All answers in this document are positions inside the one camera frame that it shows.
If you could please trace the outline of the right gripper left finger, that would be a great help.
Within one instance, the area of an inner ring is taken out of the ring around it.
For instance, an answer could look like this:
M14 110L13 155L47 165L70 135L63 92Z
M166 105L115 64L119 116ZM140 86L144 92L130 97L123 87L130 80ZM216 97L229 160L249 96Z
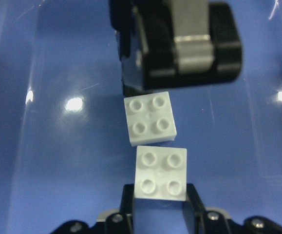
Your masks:
M98 215L95 228L98 234L132 234L134 209L134 184L123 186L120 206Z

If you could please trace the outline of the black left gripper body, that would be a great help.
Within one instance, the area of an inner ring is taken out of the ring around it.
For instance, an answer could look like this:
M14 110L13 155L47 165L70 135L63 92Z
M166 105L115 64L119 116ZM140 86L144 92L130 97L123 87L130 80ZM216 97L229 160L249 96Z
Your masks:
M208 0L111 0L124 90L231 82L242 44L231 8Z

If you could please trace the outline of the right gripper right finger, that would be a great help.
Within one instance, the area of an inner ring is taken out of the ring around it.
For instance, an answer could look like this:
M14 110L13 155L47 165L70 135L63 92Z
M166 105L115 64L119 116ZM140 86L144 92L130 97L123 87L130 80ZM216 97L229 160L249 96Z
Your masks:
M195 186L187 184L183 217L190 234L229 234L229 214L218 207L205 207Z

